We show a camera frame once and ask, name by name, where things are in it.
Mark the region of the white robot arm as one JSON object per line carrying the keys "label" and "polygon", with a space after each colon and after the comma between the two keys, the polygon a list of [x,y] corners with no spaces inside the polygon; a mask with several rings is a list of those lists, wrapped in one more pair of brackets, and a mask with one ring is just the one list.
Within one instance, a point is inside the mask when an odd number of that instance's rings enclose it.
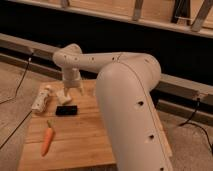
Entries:
{"label": "white robot arm", "polygon": [[84,53],[70,44],[53,54],[66,90],[81,70],[97,74],[95,96],[118,171],[173,171],[150,92],[161,79],[159,62],[135,52]]}

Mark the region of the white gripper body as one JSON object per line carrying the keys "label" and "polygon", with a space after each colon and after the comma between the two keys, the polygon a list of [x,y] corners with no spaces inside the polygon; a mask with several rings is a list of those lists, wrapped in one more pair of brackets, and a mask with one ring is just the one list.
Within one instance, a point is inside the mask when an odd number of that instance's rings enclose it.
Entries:
{"label": "white gripper body", "polygon": [[63,68],[62,80],[65,88],[78,88],[81,85],[80,71],[77,68]]}

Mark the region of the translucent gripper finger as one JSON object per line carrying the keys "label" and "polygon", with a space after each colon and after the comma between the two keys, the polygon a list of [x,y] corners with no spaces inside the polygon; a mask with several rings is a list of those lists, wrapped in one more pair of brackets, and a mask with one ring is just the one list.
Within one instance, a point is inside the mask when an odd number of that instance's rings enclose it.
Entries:
{"label": "translucent gripper finger", "polygon": [[81,96],[84,96],[84,88],[83,87],[79,87],[79,92],[81,94]]}
{"label": "translucent gripper finger", "polygon": [[69,89],[66,88],[66,87],[64,87],[64,88],[63,88],[63,91],[64,91],[64,96],[65,96],[65,97],[68,97],[68,96],[69,96]]}

